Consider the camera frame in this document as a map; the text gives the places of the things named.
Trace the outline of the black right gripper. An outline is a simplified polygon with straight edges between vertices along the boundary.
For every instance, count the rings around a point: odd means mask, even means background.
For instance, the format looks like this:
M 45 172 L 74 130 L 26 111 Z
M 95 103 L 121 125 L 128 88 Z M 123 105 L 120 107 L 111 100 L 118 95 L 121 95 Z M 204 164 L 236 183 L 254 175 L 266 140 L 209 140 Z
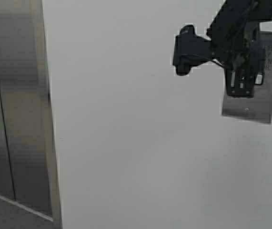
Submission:
M 254 97 L 258 74 L 264 74 L 265 49 L 259 22 L 240 25 L 213 22 L 209 26 L 210 57 L 224 69 L 226 94 Z

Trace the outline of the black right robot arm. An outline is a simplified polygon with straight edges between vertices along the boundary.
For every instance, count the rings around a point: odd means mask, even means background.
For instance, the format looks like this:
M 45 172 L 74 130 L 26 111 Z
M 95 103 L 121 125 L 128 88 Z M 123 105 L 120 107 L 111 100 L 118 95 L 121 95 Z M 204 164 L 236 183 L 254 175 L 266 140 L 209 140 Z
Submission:
M 254 96 L 266 60 L 260 24 L 269 21 L 272 0 L 226 0 L 207 29 L 215 59 L 224 67 L 228 96 Z

